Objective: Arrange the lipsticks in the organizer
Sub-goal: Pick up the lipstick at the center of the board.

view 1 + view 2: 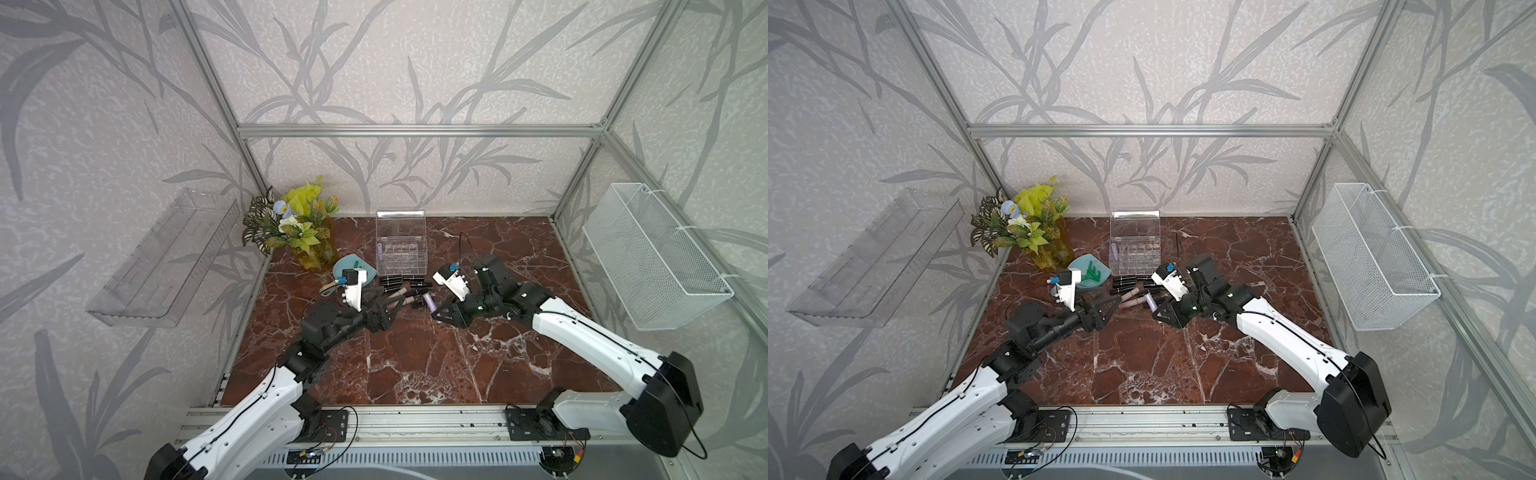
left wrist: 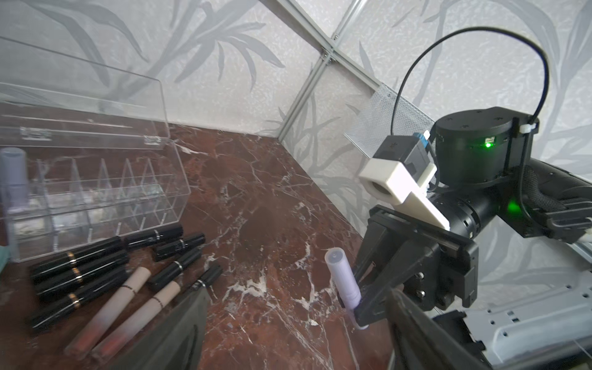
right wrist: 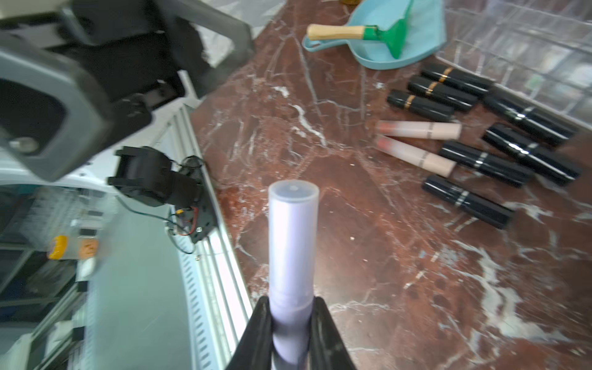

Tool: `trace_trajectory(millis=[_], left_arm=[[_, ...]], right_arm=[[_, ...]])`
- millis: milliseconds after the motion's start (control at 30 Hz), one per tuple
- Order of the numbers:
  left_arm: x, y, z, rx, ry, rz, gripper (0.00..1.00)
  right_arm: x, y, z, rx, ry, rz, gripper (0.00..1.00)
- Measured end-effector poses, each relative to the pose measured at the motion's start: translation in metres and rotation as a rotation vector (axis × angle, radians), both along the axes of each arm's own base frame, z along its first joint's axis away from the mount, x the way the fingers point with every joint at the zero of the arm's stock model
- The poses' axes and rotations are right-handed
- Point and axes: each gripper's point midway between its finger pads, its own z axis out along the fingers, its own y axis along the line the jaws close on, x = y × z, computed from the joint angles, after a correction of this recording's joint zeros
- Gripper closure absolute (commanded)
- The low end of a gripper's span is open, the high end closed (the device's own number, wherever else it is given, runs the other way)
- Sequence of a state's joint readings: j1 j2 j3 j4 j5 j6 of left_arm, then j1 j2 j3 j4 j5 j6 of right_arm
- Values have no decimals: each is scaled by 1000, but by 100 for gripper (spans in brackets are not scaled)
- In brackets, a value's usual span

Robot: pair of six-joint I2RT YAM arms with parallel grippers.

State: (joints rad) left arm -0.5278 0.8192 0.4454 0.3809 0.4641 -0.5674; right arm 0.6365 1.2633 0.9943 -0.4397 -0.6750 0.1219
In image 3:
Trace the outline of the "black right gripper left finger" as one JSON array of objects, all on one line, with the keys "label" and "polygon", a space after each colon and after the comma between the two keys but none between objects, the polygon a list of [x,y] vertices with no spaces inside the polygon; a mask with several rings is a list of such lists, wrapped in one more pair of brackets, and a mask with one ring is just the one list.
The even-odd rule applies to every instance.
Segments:
[{"label": "black right gripper left finger", "polygon": [[273,319],[268,296],[257,301],[226,370],[271,370]]}]

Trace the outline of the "clear acrylic lipstick organizer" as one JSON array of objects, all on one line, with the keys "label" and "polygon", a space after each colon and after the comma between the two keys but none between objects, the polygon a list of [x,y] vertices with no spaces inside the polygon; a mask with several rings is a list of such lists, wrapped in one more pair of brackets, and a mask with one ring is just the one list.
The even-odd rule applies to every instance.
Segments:
[{"label": "clear acrylic lipstick organizer", "polygon": [[446,1],[444,63],[591,127],[589,1]]}]

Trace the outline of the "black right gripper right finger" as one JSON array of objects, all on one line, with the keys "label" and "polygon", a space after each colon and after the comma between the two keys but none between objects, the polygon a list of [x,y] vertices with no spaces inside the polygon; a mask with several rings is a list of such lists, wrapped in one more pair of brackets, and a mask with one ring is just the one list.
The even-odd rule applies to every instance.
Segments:
[{"label": "black right gripper right finger", "polygon": [[310,369],[356,370],[325,300],[315,297],[310,324]]}]

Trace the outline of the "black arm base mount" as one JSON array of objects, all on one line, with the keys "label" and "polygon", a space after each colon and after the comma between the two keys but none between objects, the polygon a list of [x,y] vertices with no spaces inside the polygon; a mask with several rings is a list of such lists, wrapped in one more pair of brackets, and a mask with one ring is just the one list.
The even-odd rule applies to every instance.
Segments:
[{"label": "black arm base mount", "polygon": [[115,155],[119,163],[107,183],[146,206],[171,206],[173,211],[166,221],[178,234],[196,243],[218,226],[203,173],[205,162],[200,157],[193,155],[176,162],[148,146],[124,146]]}]

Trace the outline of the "lilac lip balm tube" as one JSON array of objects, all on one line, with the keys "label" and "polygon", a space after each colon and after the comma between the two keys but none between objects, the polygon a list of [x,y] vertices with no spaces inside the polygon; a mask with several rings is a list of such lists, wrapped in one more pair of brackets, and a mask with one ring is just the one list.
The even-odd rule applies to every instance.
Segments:
[{"label": "lilac lip balm tube", "polygon": [[268,188],[269,292],[276,369],[303,369],[314,301],[319,188],[282,180]]}]

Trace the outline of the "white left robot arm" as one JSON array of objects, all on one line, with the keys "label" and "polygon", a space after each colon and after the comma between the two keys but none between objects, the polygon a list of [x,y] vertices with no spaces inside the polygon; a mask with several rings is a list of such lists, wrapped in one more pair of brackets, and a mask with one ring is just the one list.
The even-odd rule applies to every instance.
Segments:
[{"label": "white left robot arm", "polygon": [[254,55],[251,28],[202,1],[4,1],[1,146],[54,182],[215,91]]}]

